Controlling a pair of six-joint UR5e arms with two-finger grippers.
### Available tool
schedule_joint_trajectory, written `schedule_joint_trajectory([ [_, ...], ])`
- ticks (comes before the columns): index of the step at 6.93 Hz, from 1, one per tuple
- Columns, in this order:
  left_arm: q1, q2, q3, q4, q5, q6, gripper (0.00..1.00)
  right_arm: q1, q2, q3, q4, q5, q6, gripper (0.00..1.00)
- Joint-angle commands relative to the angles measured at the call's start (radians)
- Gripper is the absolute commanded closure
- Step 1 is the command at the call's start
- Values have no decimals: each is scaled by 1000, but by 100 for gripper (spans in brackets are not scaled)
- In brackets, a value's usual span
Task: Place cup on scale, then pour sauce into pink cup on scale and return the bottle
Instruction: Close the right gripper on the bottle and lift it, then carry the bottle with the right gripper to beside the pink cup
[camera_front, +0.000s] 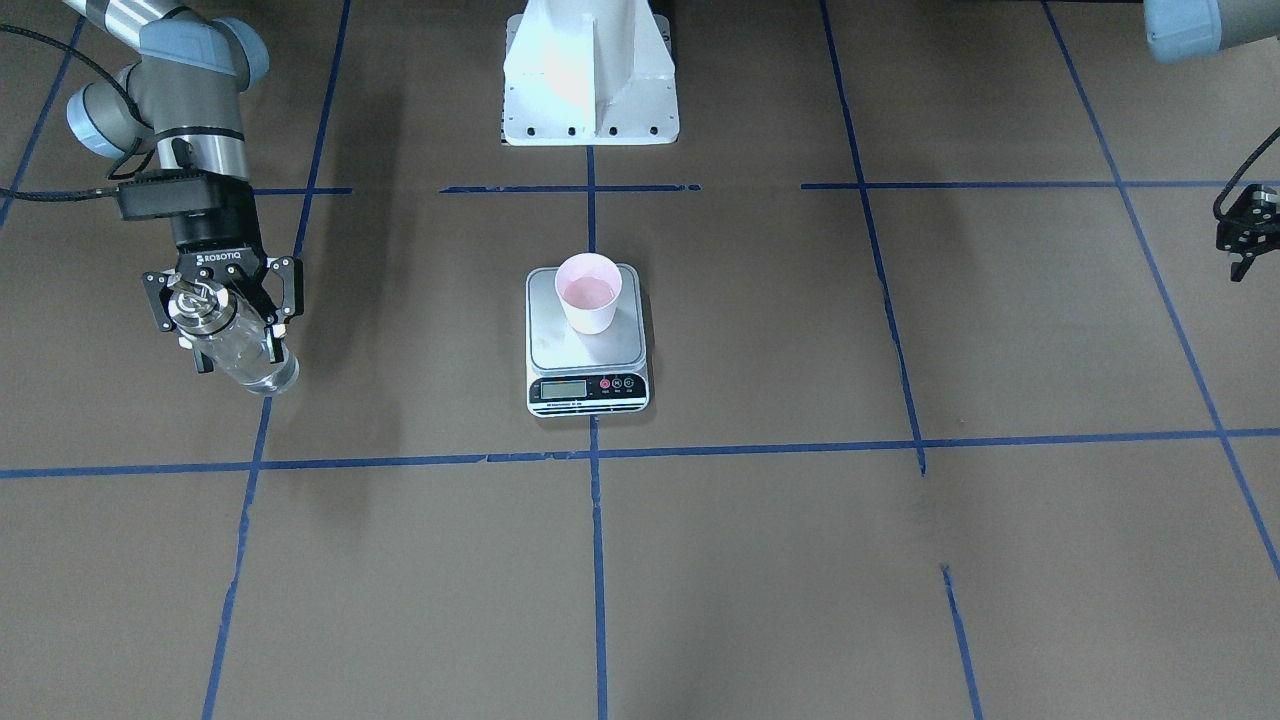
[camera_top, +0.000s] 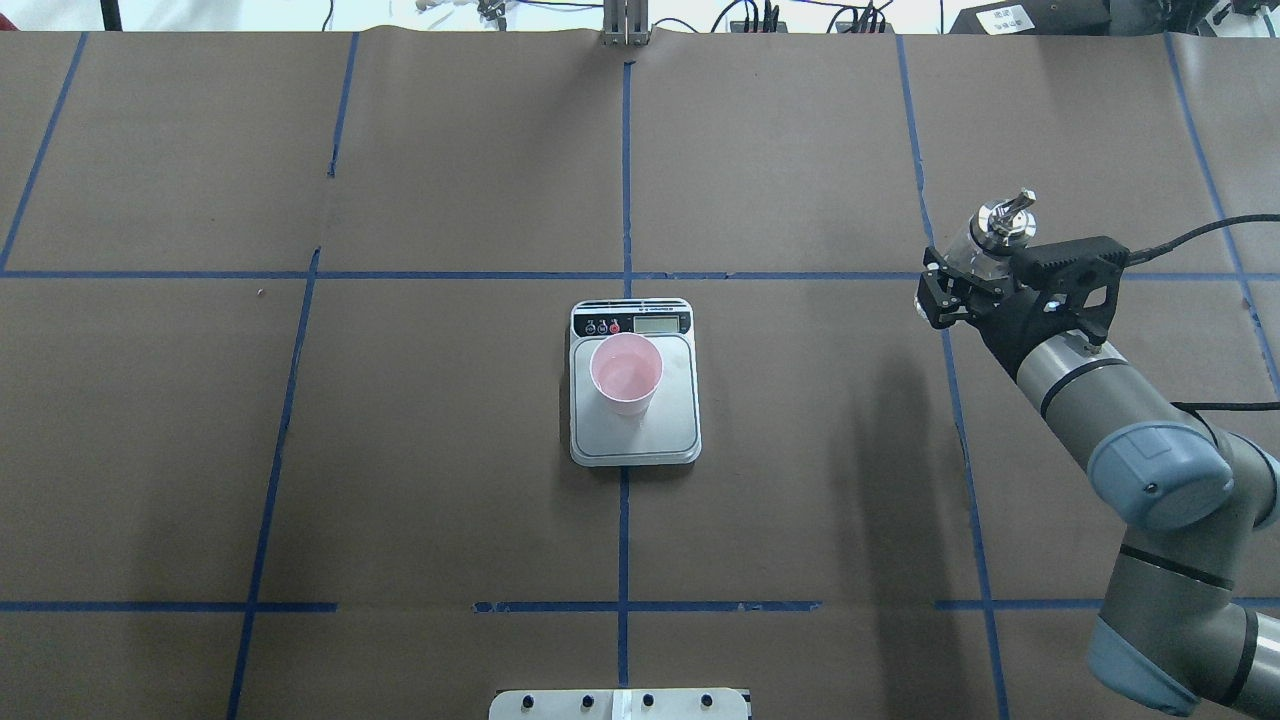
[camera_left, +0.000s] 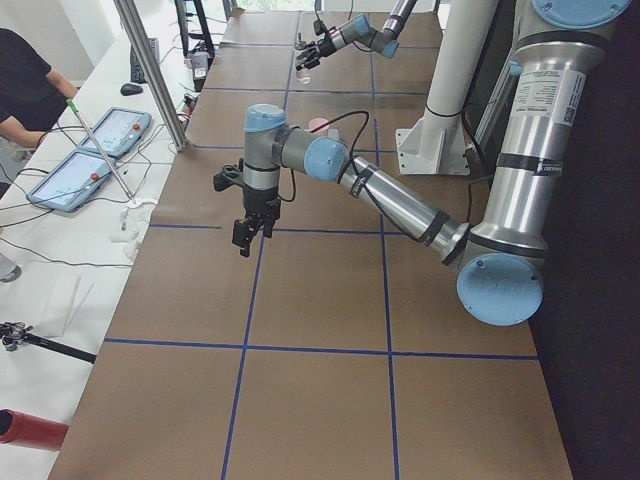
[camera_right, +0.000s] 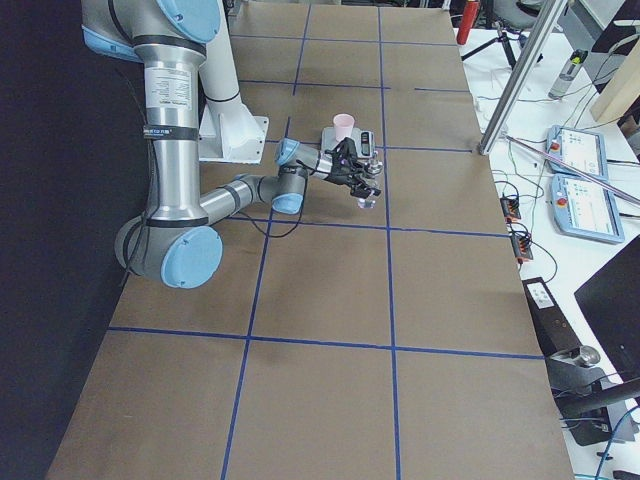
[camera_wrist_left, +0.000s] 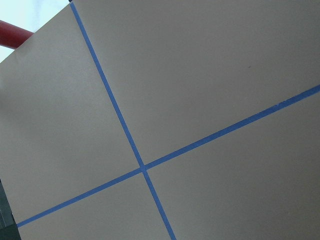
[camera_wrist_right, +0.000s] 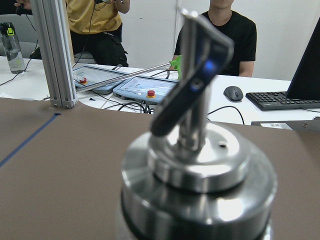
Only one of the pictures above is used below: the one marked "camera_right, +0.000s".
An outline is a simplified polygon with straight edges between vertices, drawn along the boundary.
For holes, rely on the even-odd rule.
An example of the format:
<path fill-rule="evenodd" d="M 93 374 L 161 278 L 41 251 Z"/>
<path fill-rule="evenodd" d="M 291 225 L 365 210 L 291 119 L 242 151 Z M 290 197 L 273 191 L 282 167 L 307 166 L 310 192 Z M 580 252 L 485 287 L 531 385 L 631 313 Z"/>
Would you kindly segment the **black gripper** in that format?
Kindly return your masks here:
<path fill-rule="evenodd" d="M 324 153 L 331 158 L 331 170 L 325 180 L 336 185 L 347 185 L 350 195 L 356 198 L 378 197 L 381 190 L 364 183 L 363 178 L 375 178 L 383 171 L 383 164 L 358 162 L 354 141 L 345 138 L 333 150 Z"/>

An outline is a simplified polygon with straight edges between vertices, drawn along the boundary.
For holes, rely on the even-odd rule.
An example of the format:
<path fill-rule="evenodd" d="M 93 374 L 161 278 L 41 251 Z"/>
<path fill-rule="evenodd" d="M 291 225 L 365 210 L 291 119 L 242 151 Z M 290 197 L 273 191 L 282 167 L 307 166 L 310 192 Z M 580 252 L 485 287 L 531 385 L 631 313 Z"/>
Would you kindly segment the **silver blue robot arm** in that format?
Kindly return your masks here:
<path fill-rule="evenodd" d="M 220 1 L 86 1 L 86 45 L 144 67 L 150 185 L 147 205 L 118 232 L 115 254 L 129 272 L 172 288 L 206 283 L 223 243 L 214 226 L 255 203 L 298 215 L 312 178 L 345 186 L 362 204 L 380 194 L 373 136 L 325 130 L 320 148 L 279 142 L 273 176 L 245 174 L 203 192 L 204 162 L 257 163 L 269 121 L 239 89 Z"/>

